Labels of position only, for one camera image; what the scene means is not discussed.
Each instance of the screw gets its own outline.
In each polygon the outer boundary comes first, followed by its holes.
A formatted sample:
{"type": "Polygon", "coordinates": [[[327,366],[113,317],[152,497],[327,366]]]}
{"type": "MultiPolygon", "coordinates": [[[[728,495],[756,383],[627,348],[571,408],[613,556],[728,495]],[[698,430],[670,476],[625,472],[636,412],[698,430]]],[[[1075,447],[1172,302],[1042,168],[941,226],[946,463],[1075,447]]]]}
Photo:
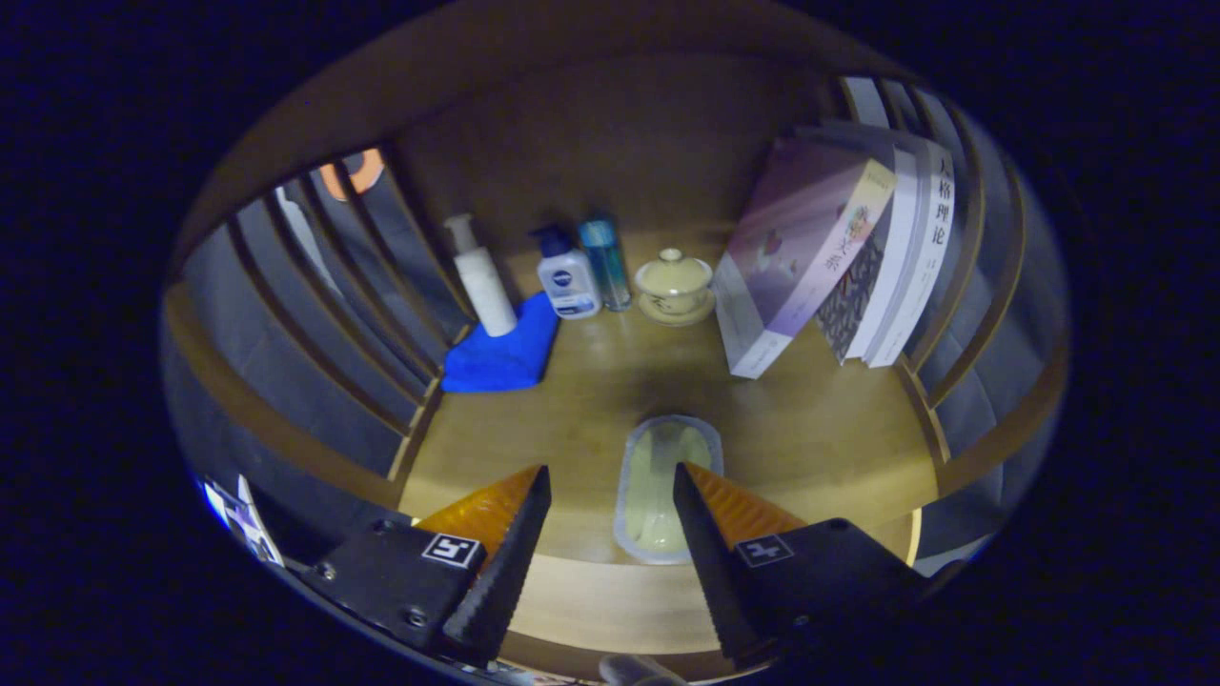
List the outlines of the screw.
{"type": "Polygon", "coordinates": [[[410,608],[405,613],[406,623],[417,629],[423,629],[423,625],[428,624],[428,615],[423,614],[418,608],[410,608]]]}

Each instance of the blue cap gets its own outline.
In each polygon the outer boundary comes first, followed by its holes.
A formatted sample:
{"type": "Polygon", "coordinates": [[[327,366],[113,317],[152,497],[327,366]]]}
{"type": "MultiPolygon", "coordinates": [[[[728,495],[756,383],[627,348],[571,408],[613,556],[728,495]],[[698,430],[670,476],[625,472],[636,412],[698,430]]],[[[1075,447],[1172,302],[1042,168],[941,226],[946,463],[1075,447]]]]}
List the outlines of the blue cap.
{"type": "Polygon", "coordinates": [[[562,255],[572,249],[572,239],[555,223],[531,231],[529,236],[538,239],[538,247],[542,248],[543,258],[562,255]]]}
{"type": "Polygon", "coordinates": [[[608,218],[592,218],[581,225],[581,243],[586,248],[614,245],[614,223],[608,218]]]}

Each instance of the white pump bottle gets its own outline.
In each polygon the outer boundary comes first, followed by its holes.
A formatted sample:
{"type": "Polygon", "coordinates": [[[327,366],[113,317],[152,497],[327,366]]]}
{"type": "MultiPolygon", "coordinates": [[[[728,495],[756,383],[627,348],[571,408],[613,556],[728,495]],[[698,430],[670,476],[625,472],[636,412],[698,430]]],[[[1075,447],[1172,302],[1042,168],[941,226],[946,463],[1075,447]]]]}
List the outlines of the white pump bottle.
{"type": "Polygon", "coordinates": [[[470,218],[468,214],[456,215],[447,218],[444,225],[454,234],[454,244],[458,247],[454,265],[458,266],[458,276],[466,288],[466,295],[475,305],[475,314],[487,334],[495,338],[517,327],[517,315],[504,293],[504,284],[500,283],[490,253],[475,240],[470,218]]]}

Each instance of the blue microfiber cloth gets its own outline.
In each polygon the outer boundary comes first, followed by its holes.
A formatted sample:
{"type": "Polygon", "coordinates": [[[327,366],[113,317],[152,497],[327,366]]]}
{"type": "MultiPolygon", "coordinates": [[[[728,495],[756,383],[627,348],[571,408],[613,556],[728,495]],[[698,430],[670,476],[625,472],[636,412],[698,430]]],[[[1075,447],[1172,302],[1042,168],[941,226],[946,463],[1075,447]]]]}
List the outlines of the blue microfiber cloth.
{"type": "Polygon", "coordinates": [[[449,350],[440,388],[447,393],[489,393],[537,386],[556,328],[559,315],[547,294],[538,293],[517,309],[517,327],[509,333],[492,338],[481,323],[449,350]]]}

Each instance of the teal bottle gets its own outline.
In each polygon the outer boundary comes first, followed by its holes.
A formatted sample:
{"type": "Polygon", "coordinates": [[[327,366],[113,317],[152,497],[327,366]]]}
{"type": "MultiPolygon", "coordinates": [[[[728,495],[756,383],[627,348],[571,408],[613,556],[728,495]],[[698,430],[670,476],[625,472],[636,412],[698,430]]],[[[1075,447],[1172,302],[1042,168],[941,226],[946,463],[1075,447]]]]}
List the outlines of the teal bottle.
{"type": "Polygon", "coordinates": [[[595,217],[580,226],[581,243],[593,265],[593,278],[601,292],[601,303],[612,312],[631,308],[631,291],[627,289],[627,272],[622,266],[622,251],[614,222],[595,217]]]}

